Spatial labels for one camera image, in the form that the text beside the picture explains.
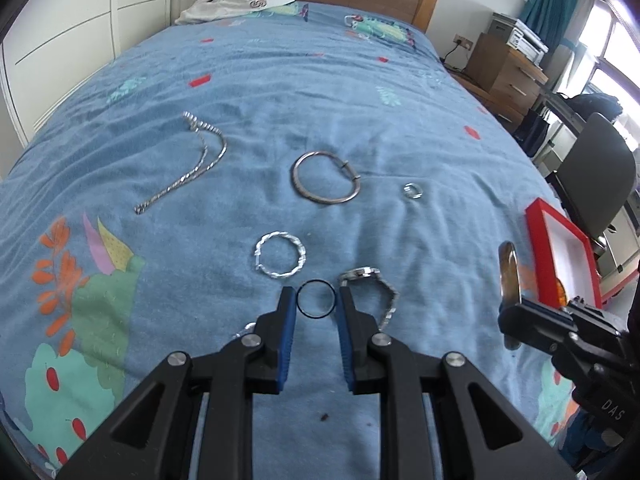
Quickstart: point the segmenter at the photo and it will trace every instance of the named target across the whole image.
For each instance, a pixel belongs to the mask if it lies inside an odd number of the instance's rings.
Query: chain necklace
[[[199,120],[195,115],[189,112],[183,112],[182,116],[189,123],[189,128],[191,129],[191,131],[196,132],[200,137],[200,140],[202,142],[202,153],[200,155],[200,160],[191,171],[189,171],[188,173],[185,173],[183,176],[181,176],[178,180],[176,180],[170,186],[156,193],[149,200],[145,200],[144,202],[135,206],[135,208],[133,208],[133,211],[135,211],[136,215],[141,215],[143,212],[145,212],[148,209],[150,205],[152,205],[153,202],[160,200],[167,193],[172,192],[174,189],[178,189],[179,187],[182,187],[185,184],[188,184],[189,182],[196,180],[199,176],[203,175],[204,173],[207,173],[207,171],[209,171],[217,163],[219,163],[220,159],[226,152],[226,139],[222,135],[222,132],[220,131],[220,129],[213,126],[212,124],[205,123],[204,121]],[[202,165],[204,164],[204,159],[206,158],[207,153],[209,153],[209,147],[207,146],[207,143],[204,139],[204,136],[202,135],[201,130],[207,130],[208,132],[216,134],[217,136],[220,137],[220,140],[222,141],[222,149],[220,150],[220,153],[204,169],[202,169]]]

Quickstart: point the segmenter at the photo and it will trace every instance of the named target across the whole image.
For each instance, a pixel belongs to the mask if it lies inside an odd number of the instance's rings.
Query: teal curtain
[[[571,21],[578,0],[529,0],[520,19],[549,47],[556,50]]]

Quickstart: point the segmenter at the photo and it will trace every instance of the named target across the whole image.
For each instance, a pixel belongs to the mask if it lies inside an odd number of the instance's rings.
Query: white bag
[[[175,20],[176,25],[205,23],[290,4],[296,0],[198,0]]]

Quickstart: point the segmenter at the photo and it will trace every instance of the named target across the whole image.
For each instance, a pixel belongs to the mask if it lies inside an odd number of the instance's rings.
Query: red box
[[[562,307],[559,280],[568,300],[580,296],[587,304],[602,308],[600,280],[589,238],[541,198],[527,207],[526,217],[540,302]]]

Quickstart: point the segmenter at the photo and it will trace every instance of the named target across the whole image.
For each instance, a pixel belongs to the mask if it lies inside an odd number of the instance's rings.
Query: white curtain
[[[593,9],[595,2],[596,0],[578,0],[574,15],[571,17],[564,37],[560,41],[560,45],[551,56],[546,56],[542,61],[542,69],[549,78],[546,86],[552,91],[558,90],[558,87],[563,82],[565,84],[570,82],[567,80],[563,81],[563,76],[565,76],[565,73],[570,73],[575,58],[574,52],[576,45],[578,44],[580,35],[584,30],[584,25],[586,25],[589,19],[591,9]]]

